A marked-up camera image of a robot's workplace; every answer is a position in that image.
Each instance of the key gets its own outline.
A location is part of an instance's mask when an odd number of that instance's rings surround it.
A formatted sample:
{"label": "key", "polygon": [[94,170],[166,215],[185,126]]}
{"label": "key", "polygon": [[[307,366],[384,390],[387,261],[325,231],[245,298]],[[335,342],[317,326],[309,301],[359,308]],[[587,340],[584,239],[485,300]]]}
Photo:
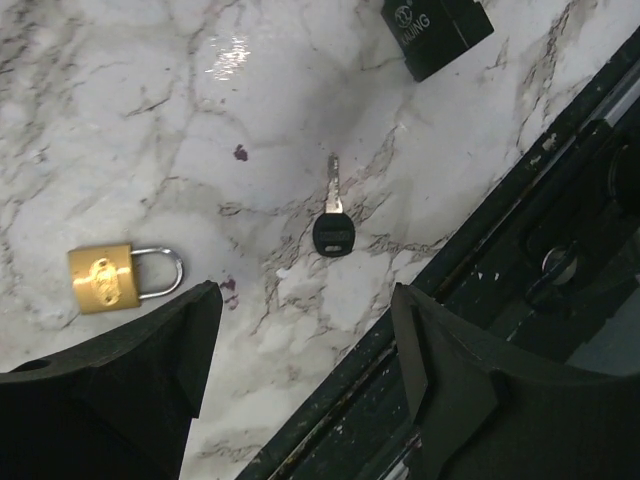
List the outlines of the key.
{"label": "key", "polygon": [[324,257],[343,257],[353,250],[356,227],[343,212],[340,199],[340,159],[329,156],[329,191],[325,212],[313,225],[313,244]]}

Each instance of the black plastic key head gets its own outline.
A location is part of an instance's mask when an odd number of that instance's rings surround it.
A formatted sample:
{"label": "black plastic key head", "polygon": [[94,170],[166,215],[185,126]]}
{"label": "black plastic key head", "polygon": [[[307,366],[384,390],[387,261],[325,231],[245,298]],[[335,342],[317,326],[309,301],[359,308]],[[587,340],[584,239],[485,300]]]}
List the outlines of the black plastic key head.
{"label": "black plastic key head", "polygon": [[324,257],[343,257],[353,251],[356,227],[344,213],[323,213],[313,225],[313,243]]}

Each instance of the gold padlock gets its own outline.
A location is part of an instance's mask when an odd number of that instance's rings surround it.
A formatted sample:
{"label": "gold padlock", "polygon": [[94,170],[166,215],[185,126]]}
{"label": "gold padlock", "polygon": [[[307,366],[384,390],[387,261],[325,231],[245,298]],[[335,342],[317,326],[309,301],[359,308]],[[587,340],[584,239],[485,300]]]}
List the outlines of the gold padlock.
{"label": "gold padlock", "polygon": [[[175,263],[176,277],[159,292],[138,293],[133,257],[159,253]],[[132,250],[131,245],[78,248],[69,252],[73,291],[83,314],[136,308],[142,300],[169,295],[182,283],[184,264],[173,250],[163,247]]]}

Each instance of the marble surface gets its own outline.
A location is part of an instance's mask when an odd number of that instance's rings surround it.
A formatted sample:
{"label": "marble surface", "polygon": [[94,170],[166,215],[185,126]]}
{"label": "marble surface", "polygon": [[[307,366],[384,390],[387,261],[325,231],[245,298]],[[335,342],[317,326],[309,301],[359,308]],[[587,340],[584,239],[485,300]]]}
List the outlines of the marble surface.
{"label": "marble surface", "polygon": [[[233,479],[640,24],[483,3],[496,33],[415,84],[380,0],[0,0],[0,371],[161,303],[79,316],[68,250],[172,247],[226,299],[182,478]],[[338,260],[310,237],[332,151]]]}

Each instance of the key blade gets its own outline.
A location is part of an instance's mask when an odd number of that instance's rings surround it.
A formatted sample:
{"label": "key blade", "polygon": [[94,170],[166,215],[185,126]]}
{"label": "key blade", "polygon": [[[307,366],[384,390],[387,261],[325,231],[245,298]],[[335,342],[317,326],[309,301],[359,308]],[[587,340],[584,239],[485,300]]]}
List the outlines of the key blade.
{"label": "key blade", "polygon": [[325,212],[343,212],[342,200],[340,199],[340,159],[335,153],[329,155],[329,191]]}

